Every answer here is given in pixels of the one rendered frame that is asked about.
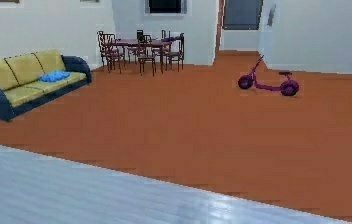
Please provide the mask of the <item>dark red dining chair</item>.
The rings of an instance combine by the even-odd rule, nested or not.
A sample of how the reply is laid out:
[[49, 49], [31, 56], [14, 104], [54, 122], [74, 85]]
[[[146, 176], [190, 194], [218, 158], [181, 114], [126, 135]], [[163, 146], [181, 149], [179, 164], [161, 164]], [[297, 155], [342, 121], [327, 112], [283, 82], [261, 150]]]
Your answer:
[[170, 44], [171, 44], [169, 35], [170, 35], [169, 32], [167, 32], [166, 30], [162, 29], [161, 30], [161, 38], [160, 38], [160, 42], [162, 43], [162, 45], [155, 46], [151, 50], [152, 55], [153, 56], [158, 56], [160, 58], [161, 62], [164, 61], [164, 57], [169, 52], [169, 48], [170, 48]]
[[169, 51], [166, 53], [166, 68], [173, 66], [173, 63], [177, 63], [177, 71], [184, 68], [184, 57], [185, 57], [185, 36], [180, 33], [178, 36], [169, 38], [171, 43], [177, 44], [177, 49], [170, 47]]
[[144, 40], [138, 42], [139, 53], [137, 60], [139, 62], [139, 71], [143, 75], [145, 72], [145, 64], [149, 62], [152, 67], [152, 75], [155, 75], [156, 72], [156, 62], [155, 57], [150, 53], [152, 49], [152, 38], [150, 35], [144, 35]]
[[116, 45], [115, 35], [98, 31], [97, 38], [102, 65], [107, 65], [108, 71], [119, 67], [119, 72], [122, 72], [121, 62], [124, 60], [124, 53]]
[[[137, 42], [142, 42], [144, 40], [144, 31], [137, 30], [136, 31]], [[134, 56], [134, 62], [137, 62], [137, 56], [139, 53], [139, 49], [137, 46], [130, 46], [127, 48], [128, 52], [128, 62], [131, 62], [131, 56]]]

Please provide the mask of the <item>dark red dining table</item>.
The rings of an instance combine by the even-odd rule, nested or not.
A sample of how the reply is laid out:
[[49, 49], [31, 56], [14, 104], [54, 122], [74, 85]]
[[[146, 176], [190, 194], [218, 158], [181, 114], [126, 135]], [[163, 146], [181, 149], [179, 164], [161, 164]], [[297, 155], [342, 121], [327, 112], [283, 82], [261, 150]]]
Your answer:
[[158, 49], [160, 55], [160, 71], [163, 71], [163, 56], [165, 55], [165, 48], [171, 45], [170, 41], [162, 40], [151, 40], [151, 41], [139, 41], [136, 39], [118, 39], [111, 42], [112, 46], [116, 47], [132, 47], [136, 49], [136, 60], [139, 63], [140, 73], [145, 71], [145, 64], [151, 63], [152, 74], [155, 74], [156, 68], [156, 56], [152, 54], [152, 49]]

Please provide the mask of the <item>purple scooter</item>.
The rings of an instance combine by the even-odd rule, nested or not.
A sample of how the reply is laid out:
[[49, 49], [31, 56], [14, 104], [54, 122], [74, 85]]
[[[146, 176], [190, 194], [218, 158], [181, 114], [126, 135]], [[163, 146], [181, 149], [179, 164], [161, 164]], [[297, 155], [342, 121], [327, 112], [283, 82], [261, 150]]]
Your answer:
[[279, 75], [284, 76], [285, 80], [275, 81], [274, 83], [265, 83], [258, 79], [256, 71], [263, 59], [264, 56], [261, 56], [250, 71], [238, 79], [238, 87], [243, 90], [255, 87], [262, 90], [277, 91], [283, 96], [295, 96], [300, 90], [300, 85], [297, 81], [291, 78], [292, 73], [289, 71], [279, 72]]

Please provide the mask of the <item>grey room door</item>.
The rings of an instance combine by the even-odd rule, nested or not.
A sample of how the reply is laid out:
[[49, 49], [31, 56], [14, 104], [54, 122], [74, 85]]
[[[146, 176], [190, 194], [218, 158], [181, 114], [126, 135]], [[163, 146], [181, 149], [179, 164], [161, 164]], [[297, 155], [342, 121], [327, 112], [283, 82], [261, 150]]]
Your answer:
[[225, 30], [258, 30], [263, 0], [225, 0]]

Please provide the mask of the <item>blue cushion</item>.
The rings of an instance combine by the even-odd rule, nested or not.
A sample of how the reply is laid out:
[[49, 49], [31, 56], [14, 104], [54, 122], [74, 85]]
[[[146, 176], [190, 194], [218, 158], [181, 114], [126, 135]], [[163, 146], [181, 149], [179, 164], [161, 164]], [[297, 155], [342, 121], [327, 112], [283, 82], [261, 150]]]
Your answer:
[[69, 76], [70, 73], [66, 71], [52, 71], [50, 73], [40, 76], [38, 80], [42, 82], [57, 82], [68, 78]]

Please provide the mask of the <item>yellow and navy sofa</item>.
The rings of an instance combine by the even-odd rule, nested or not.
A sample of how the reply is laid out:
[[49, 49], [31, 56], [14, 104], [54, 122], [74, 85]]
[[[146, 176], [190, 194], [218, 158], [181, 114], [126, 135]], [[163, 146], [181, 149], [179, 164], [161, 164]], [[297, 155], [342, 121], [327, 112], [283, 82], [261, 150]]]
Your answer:
[[[42, 82], [52, 71], [66, 71], [68, 78]], [[0, 59], [0, 120], [13, 118], [92, 82], [87, 62], [65, 56], [56, 49]]]

